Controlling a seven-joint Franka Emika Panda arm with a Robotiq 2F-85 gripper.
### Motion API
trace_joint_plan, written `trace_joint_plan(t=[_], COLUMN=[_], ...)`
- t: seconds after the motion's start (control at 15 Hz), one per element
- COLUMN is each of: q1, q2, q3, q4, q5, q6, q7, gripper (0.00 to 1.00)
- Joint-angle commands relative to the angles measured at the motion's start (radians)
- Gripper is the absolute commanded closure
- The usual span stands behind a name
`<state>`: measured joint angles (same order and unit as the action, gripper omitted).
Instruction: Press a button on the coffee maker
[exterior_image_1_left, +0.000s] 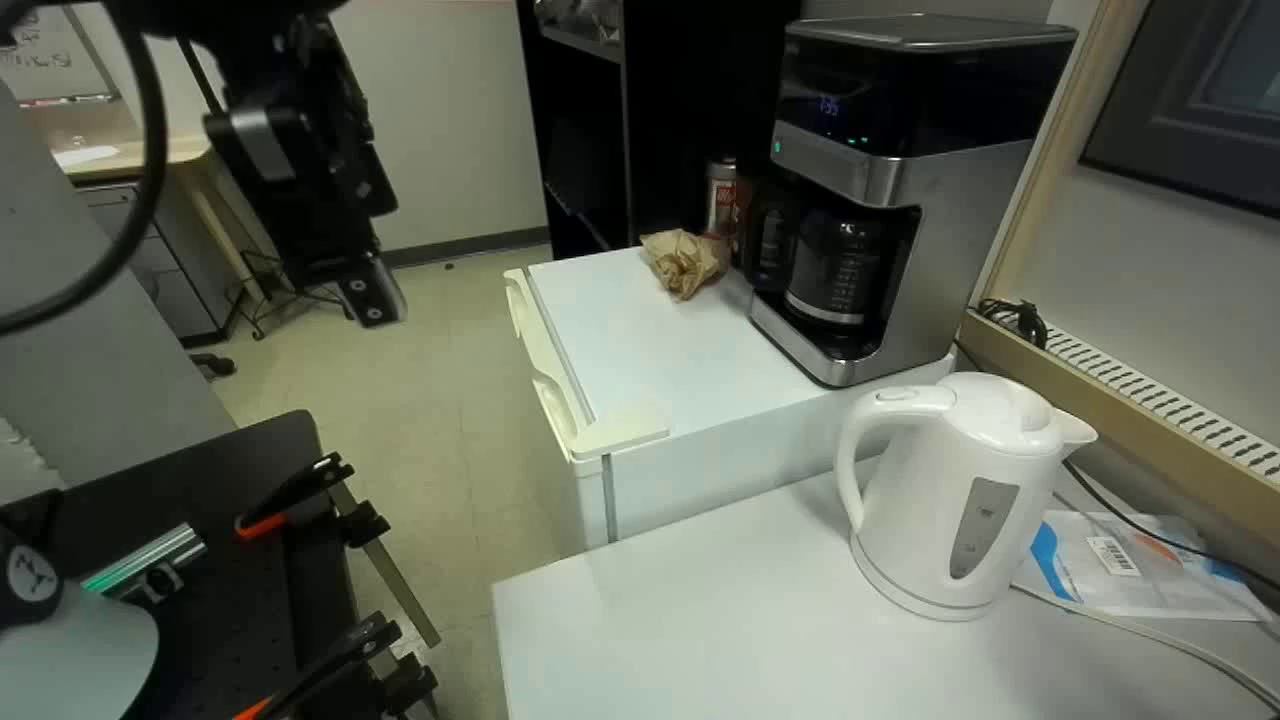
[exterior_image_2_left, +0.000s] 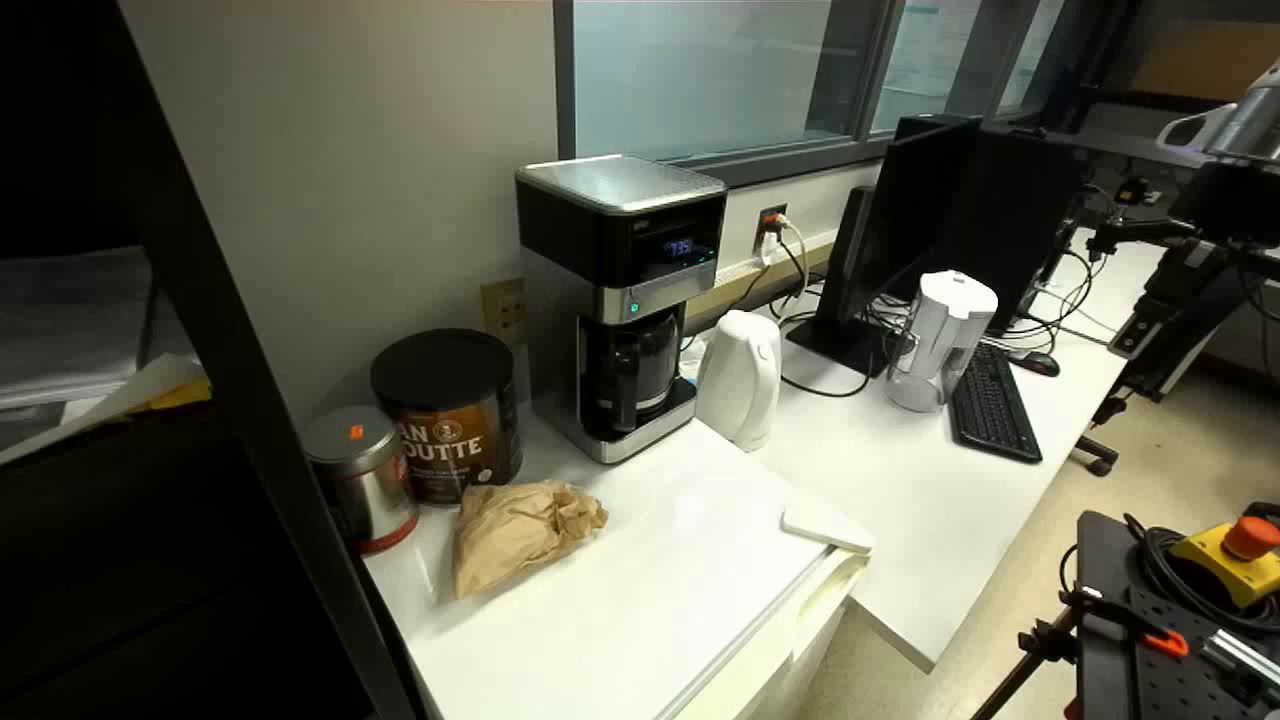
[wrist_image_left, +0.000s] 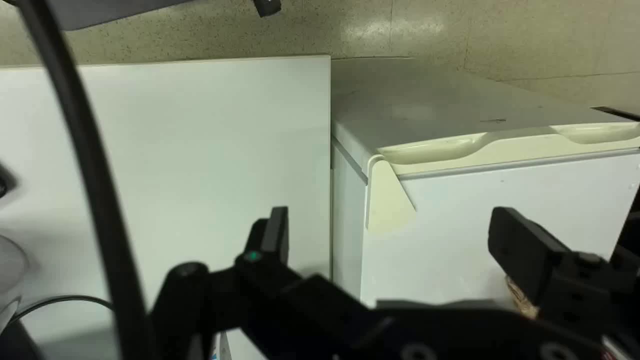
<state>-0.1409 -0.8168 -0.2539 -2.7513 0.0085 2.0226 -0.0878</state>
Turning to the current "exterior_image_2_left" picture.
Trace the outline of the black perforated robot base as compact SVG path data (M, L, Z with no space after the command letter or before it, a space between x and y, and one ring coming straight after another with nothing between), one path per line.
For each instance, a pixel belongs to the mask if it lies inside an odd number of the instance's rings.
M1138 633L1082 612L1082 720L1278 720L1280 602L1238 607L1197 563L1176 559L1171 528L1086 512L1075 520L1075 588L1095 588L1190 638L1170 661Z

